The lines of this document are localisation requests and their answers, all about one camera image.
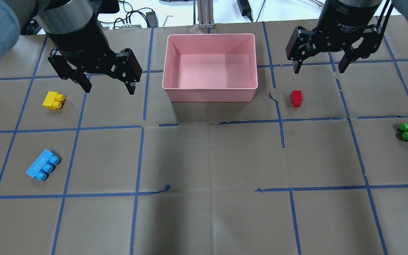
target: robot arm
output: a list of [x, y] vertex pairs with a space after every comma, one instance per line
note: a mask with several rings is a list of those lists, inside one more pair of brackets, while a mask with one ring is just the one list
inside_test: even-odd
[[[387, 0], [382, 16], [389, 1]], [[368, 58], [375, 53], [382, 42], [393, 7], [397, 6], [408, 20], [408, 0], [393, 0], [382, 28], [382, 17], [377, 24], [369, 25], [381, 3], [382, 0], [327, 0], [313, 30], [296, 27], [293, 31], [286, 54], [289, 60], [294, 61], [294, 72], [298, 74], [303, 61], [320, 52], [344, 51], [345, 55], [338, 66], [341, 73], [345, 72], [352, 61]], [[359, 47], [353, 48], [353, 43], [360, 38], [363, 41]]]
[[72, 79], [90, 92], [92, 84], [84, 73], [106, 74], [122, 81], [134, 94], [141, 66], [132, 50], [115, 53], [109, 48], [89, 0], [0, 0], [0, 59], [15, 45], [20, 27], [36, 11], [37, 21], [55, 45], [48, 60], [60, 78]]

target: lego stud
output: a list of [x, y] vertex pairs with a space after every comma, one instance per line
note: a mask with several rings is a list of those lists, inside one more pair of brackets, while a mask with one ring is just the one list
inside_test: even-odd
[[62, 103], [61, 102], [58, 102], [58, 101], [55, 101], [55, 102], [53, 102], [53, 105], [52, 105], [54, 108], [56, 108], [56, 109], [60, 109], [60, 108], [62, 108]]
[[408, 141], [408, 132], [404, 132], [402, 137], [404, 140]]
[[408, 123], [402, 123], [401, 126], [400, 126], [400, 130], [402, 132], [408, 131]]
[[58, 158], [57, 156], [53, 155], [51, 156], [50, 160], [48, 160], [50, 163], [52, 163], [53, 165], [57, 165], [59, 163], [60, 158]]
[[47, 174], [39, 172], [35, 175], [35, 178], [38, 179], [39, 181], [45, 181], [45, 179], [47, 178]]
[[63, 94], [57, 94], [56, 95], [56, 100], [63, 102], [65, 100], [65, 96]]
[[42, 167], [42, 171], [44, 171], [45, 173], [49, 173], [53, 171], [53, 166], [47, 163]]

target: blue lego block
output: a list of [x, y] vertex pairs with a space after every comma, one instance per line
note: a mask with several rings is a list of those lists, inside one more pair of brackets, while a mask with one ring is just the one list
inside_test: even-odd
[[32, 178], [43, 181], [47, 178], [47, 173], [53, 171], [53, 166], [57, 165], [59, 160], [60, 158], [57, 155], [45, 149], [28, 168], [26, 173]]

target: power adapter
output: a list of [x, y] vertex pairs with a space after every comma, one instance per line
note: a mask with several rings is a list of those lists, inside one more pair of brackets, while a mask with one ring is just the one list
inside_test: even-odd
[[253, 16], [251, 14], [251, 6], [248, 0], [237, 0], [238, 8], [242, 16], [246, 16], [251, 22], [253, 22]]
[[158, 27], [157, 15], [154, 11], [146, 12], [147, 22], [149, 22], [149, 27]]

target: table surface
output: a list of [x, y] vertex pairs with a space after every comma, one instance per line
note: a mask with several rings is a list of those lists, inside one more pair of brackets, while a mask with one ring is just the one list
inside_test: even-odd
[[[20, 37], [0, 62], [0, 255], [408, 254], [408, 24], [392, 17], [345, 74], [340, 53], [293, 74], [290, 33], [315, 23], [210, 30], [255, 35], [249, 103], [168, 100], [166, 38], [196, 26], [106, 31], [144, 70], [135, 95], [102, 75], [85, 94], [51, 68], [50, 40]], [[49, 90], [62, 109], [42, 107]], [[61, 162], [37, 181], [25, 171], [45, 148]]]

